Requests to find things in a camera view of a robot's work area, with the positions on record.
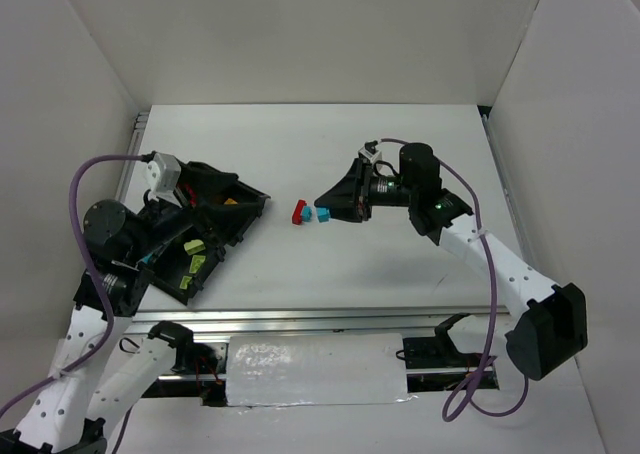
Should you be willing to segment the small teal lego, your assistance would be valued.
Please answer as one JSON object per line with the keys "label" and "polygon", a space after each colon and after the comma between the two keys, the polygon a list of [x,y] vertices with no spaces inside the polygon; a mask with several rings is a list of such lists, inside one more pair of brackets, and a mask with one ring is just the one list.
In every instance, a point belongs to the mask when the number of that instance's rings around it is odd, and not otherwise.
{"label": "small teal lego", "polygon": [[331,214],[328,208],[317,207],[316,218],[320,223],[328,222],[331,219]]}
{"label": "small teal lego", "polygon": [[313,210],[310,206],[305,205],[301,210],[301,219],[303,222],[310,222],[313,218]]}

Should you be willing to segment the light green slope lego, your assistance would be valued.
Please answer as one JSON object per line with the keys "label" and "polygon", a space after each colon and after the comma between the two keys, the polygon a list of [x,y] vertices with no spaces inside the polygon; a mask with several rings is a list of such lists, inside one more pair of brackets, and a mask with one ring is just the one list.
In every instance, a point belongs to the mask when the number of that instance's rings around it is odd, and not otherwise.
{"label": "light green slope lego", "polygon": [[188,242],[185,242],[184,250],[188,255],[195,255],[200,252],[203,252],[206,249],[204,242],[200,239],[194,239]]}

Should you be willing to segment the red arch lego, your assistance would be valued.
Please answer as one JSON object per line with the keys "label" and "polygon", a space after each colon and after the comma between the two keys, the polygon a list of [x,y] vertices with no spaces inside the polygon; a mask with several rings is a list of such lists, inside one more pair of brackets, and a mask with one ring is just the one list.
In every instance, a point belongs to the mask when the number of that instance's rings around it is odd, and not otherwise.
{"label": "red arch lego", "polygon": [[305,209],[307,208],[307,203],[303,199],[299,199],[296,203],[294,211],[292,213],[291,222],[294,225],[301,225],[306,218]]}

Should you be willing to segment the red curved lego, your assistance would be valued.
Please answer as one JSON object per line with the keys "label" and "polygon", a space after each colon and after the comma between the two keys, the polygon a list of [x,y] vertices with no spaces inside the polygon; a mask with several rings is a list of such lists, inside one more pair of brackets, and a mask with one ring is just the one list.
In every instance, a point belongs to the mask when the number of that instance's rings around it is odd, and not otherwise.
{"label": "red curved lego", "polygon": [[184,190],[185,194],[188,197],[189,204],[191,206],[195,206],[196,205],[197,196],[195,195],[194,191],[191,189],[191,187],[189,185],[184,185],[183,186],[183,190]]}

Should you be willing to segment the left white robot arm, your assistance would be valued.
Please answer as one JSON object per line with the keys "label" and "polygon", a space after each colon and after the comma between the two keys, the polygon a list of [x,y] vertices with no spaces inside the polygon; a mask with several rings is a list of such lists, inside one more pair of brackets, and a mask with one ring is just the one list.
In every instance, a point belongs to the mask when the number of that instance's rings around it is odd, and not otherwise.
{"label": "left white robot arm", "polygon": [[149,287],[187,303],[228,247],[258,219],[267,195],[234,173],[156,154],[143,160],[148,187],[138,212],[114,199],[71,218],[86,268],[69,329],[34,402],[1,435],[5,453],[106,453],[134,404],[166,372],[216,375],[220,353],[186,326],[163,320],[114,374],[105,369]]}

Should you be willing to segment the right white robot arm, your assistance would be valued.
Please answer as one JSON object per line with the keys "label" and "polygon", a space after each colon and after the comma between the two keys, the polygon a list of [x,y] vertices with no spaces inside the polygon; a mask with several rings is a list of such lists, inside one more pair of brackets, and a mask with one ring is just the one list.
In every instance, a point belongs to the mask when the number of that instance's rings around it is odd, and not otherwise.
{"label": "right white robot arm", "polygon": [[384,160],[366,143],[349,170],[314,205],[335,220],[362,223],[373,208],[403,207],[421,235],[489,279],[495,298],[515,319],[506,353],[518,371],[540,381],[588,344],[586,297],[573,283],[561,286],[525,263],[481,221],[477,202],[467,204],[446,189],[445,164],[431,146],[405,143],[399,168],[380,173]]}

